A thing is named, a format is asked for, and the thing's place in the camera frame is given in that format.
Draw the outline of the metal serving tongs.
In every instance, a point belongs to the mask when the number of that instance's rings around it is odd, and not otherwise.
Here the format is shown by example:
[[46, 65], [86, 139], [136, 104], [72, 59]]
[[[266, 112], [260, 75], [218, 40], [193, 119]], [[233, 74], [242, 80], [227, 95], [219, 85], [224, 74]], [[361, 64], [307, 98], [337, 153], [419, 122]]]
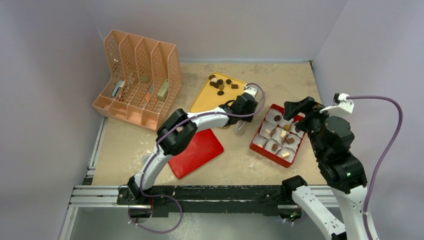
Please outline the metal serving tongs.
[[235, 127], [234, 127], [234, 134], [238, 135], [242, 132], [244, 126], [245, 126], [246, 122], [244, 120], [240, 120], [236, 123]]

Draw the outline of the red box lid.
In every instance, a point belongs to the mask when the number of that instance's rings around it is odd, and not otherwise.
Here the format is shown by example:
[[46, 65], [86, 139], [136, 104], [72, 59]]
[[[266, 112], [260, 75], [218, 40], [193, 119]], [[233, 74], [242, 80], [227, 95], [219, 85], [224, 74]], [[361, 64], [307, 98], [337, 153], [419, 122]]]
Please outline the red box lid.
[[224, 152], [224, 147], [211, 129], [197, 132], [188, 147], [172, 157], [168, 164], [177, 179], [182, 179]]

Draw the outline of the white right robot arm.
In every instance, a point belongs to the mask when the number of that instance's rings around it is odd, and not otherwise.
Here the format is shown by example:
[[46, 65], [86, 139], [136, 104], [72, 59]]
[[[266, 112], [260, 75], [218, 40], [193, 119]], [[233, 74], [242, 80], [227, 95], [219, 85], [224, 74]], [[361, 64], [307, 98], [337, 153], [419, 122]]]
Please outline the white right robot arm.
[[351, 114], [354, 103], [345, 93], [336, 94], [335, 104], [325, 107], [308, 96], [284, 103], [283, 118], [304, 114], [295, 127], [307, 134], [320, 174], [334, 194], [342, 220], [338, 220], [313, 195], [305, 180], [296, 175], [282, 181], [280, 196], [296, 203], [310, 217], [327, 240], [377, 240], [372, 216], [365, 209], [367, 177], [359, 159], [351, 152], [355, 135], [342, 116]]

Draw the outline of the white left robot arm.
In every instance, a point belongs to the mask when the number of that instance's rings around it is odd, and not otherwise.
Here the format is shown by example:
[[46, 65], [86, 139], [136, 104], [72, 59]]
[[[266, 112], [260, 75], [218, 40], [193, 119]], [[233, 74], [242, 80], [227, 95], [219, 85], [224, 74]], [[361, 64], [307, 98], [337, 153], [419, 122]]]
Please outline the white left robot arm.
[[196, 133], [235, 125], [240, 120], [250, 122], [257, 113], [256, 89], [249, 87], [235, 100], [203, 112], [185, 112], [177, 109], [157, 131], [152, 153], [146, 158], [141, 170], [127, 183], [129, 197], [138, 205], [149, 199], [148, 189], [172, 157], [181, 154]]

